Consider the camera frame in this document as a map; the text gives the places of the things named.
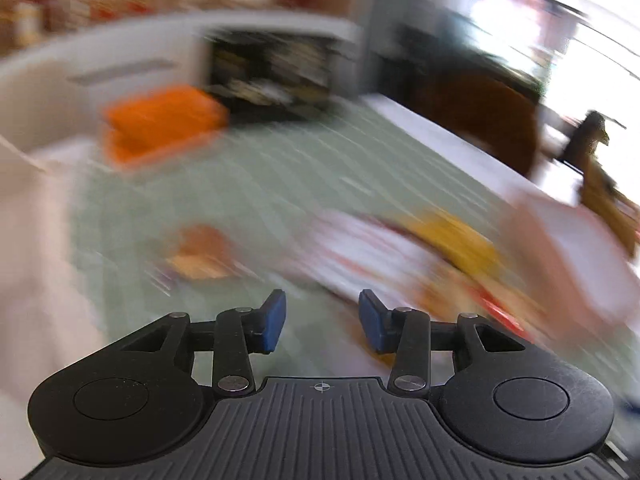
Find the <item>orange box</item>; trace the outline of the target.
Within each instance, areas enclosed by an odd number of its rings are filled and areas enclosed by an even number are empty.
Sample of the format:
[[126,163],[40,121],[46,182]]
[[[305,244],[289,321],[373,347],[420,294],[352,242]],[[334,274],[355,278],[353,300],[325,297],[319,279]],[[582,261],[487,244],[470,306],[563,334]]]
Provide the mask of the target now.
[[103,112],[105,158],[131,169],[159,162],[218,138],[229,112],[221,102],[188,84],[130,96]]

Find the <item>brown round chair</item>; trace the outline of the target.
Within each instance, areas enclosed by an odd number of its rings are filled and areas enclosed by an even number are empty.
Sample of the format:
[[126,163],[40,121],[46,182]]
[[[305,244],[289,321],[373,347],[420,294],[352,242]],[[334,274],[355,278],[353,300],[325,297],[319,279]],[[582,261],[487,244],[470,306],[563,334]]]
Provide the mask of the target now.
[[416,88],[411,104],[521,176],[532,173],[540,147],[536,106],[503,82],[483,74],[447,74]]

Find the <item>black gift box with tree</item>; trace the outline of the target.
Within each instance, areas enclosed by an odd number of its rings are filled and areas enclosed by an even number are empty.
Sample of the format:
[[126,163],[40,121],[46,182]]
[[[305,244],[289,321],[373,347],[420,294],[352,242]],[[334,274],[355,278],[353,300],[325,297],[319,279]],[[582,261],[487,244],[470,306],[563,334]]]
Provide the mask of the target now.
[[226,30],[207,38],[205,91],[232,122],[316,119],[331,105],[337,41],[288,32]]

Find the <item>red spicy snack packet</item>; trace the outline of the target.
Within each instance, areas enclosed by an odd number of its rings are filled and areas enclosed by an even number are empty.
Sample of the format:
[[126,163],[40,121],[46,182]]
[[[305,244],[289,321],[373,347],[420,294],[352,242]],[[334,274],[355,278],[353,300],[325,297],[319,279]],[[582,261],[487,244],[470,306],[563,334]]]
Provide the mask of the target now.
[[439,264],[422,281],[416,306],[437,321],[454,322],[462,313],[491,318],[515,335],[534,341],[540,307],[517,288],[492,278],[477,280],[450,264]]

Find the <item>mustard lounge chair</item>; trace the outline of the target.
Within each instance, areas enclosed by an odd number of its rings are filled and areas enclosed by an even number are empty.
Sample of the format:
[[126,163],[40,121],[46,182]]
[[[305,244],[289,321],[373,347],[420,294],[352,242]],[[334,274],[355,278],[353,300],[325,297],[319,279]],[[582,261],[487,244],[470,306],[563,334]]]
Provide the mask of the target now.
[[599,144],[608,146],[604,116],[590,110],[573,130],[558,161],[582,174],[579,201],[596,214],[620,242],[629,260],[639,244],[639,206],[617,188],[616,182],[597,160]]

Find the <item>orange small snack packet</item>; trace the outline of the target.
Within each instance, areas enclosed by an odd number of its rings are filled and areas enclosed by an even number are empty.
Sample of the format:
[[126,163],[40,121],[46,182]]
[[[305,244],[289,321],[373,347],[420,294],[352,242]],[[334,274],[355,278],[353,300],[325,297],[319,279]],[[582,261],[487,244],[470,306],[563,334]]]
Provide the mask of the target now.
[[158,267],[175,280],[215,281],[240,274],[234,244],[224,232],[206,223],[170,233],[160,255]]

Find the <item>pink cardboard box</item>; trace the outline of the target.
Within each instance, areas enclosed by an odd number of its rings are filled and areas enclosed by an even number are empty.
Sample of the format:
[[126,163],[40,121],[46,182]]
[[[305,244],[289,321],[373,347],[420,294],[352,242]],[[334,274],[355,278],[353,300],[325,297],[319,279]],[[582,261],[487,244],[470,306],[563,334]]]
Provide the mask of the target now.
[[639,279],[608,227],[583,206],[522,193],[499,224],[539,329],[553,339],[602,334],[639,313]]

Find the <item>yellow snack packet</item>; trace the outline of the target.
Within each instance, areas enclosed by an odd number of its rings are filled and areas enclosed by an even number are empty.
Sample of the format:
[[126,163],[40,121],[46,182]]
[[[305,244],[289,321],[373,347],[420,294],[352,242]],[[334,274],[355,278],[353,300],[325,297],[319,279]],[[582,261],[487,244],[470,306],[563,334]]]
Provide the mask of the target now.
[[441,209],[405,217],[400,225],[438,249],[454,266],[472,278],[498,278],[501,258],[488,238],[458,217]]

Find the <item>green checkered tablecloth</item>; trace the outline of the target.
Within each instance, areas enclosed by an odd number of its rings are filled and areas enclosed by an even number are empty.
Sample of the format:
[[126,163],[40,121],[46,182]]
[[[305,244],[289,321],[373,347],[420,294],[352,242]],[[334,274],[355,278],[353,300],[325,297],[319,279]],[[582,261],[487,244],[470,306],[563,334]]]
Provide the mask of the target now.
[[[288,317],[258,376],[386,377],[390,362],[363,343],[353,307],[293,283],[277,268],[294,232],[322,209],[385,219],[442,208],[489,238],[504,205],[532,182],[405,108],[369,96],[309,126],[235,129],[207,148],[135,172],[100,155],[82,167],[74,260],[107,340],[172,311],[195,321],[256,307],[275,288]],[[237,278],[166,283],[158,273],[175,230],[210,223],[241,252]]]

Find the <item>white cabinet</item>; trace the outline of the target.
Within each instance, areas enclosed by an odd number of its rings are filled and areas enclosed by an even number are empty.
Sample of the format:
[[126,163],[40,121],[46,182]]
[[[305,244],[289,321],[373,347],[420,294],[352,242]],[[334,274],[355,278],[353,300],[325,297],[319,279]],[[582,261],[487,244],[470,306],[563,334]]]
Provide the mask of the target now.
[[338,47],[337,80],[352,88],[361,28],[297,11],[216,10],[134,18],[54,37],[1,60],[1,160],[94,133],[103,107],[164,84],[201,84],[205,38],[220,30],[326,36]]

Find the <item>white red snack packet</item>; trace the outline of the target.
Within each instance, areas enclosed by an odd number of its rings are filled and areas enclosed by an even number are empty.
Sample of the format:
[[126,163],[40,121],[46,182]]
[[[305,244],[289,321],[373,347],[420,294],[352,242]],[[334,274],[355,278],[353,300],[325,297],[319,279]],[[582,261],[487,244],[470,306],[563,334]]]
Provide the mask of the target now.
[[349,301],[370,289],[391,308],[416,308],[443,266],[435,249],[400,229],[335,209],[306,220],[280,263],[283,273]]

